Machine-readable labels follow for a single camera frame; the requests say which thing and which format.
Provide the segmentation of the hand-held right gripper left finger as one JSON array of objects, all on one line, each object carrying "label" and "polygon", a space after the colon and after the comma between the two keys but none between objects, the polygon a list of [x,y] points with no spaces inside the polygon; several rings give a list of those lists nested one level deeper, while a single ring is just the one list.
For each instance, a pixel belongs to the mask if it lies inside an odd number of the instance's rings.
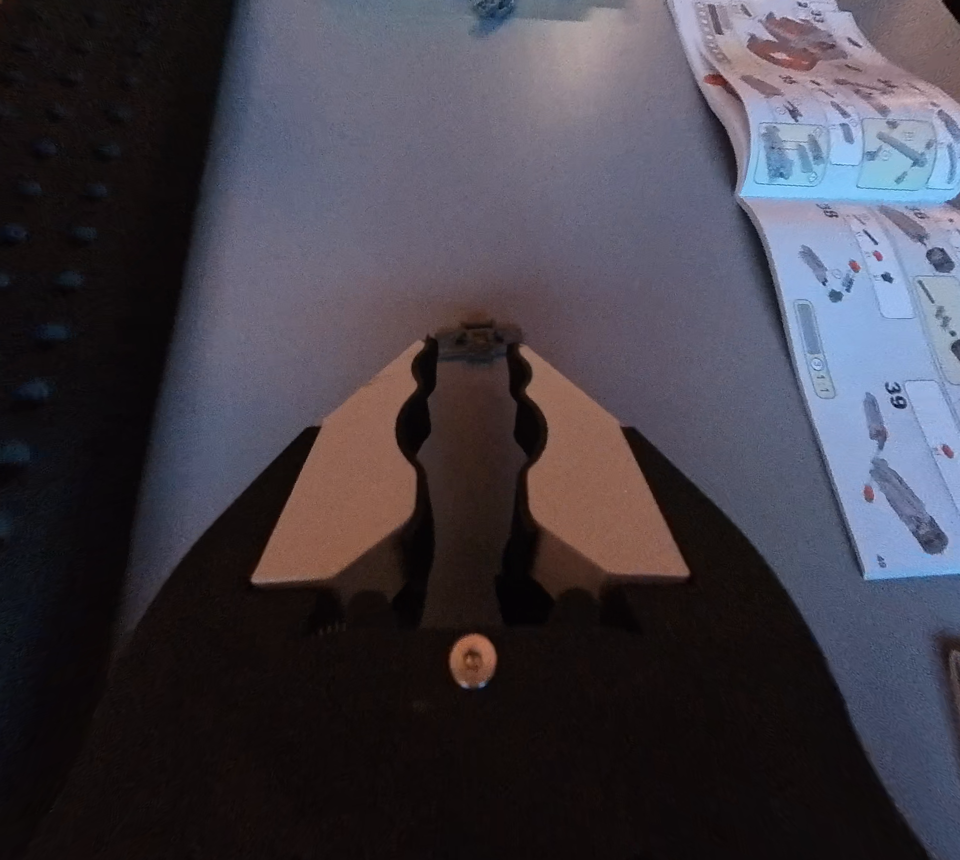
[{"label": "hand-held right gripper left finger", "polygon": [[415,341],[319,424],[250,582],[402,589],[432,557],[426,474],[438,343]]}]

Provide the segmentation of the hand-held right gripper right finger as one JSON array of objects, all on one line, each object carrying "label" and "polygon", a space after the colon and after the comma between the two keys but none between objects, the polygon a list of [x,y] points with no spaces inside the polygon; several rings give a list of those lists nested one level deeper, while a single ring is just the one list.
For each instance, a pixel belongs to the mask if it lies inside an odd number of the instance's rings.
[{"label": "hand-held right gripper right finger", "polygon": [[525,461],[506,575],[538,585],[687,581],[618,419],[528,345],[510,345],[507,362]]}]

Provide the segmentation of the single grey track link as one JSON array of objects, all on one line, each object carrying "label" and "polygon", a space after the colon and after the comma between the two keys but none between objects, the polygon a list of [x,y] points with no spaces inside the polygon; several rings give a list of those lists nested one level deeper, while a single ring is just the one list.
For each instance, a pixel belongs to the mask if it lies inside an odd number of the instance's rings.
[{"label": "single grey track link", "polygon": [[488,364],[505,356],[511,345],[521,343],[524,334],[515,324],[474,319],[443,327],[436,331],[434,338],[438,361]]}]

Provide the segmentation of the grey desk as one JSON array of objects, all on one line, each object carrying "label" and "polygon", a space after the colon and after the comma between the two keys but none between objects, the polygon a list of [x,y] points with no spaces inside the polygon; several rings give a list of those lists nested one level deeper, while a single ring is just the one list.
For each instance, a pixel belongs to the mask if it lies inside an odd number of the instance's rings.
[{"label": "grey desk", "polygon": [[[875,769],[958,858],[958,579],[868,582],[665,0],[238,0],[118,622],[310,422],[470,316],[635,427],[767,558]],[[958,95],[941,0],[837,0]]]}]

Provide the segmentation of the open instruction booklet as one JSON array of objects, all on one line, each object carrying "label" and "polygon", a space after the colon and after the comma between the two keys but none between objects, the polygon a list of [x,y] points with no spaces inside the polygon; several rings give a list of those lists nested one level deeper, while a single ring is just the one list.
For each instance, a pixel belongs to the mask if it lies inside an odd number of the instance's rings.
[{"label": "open instruction booklet", "polygon": [[959,109],[835,0],[665,0],[861,573],[959,571]]}]

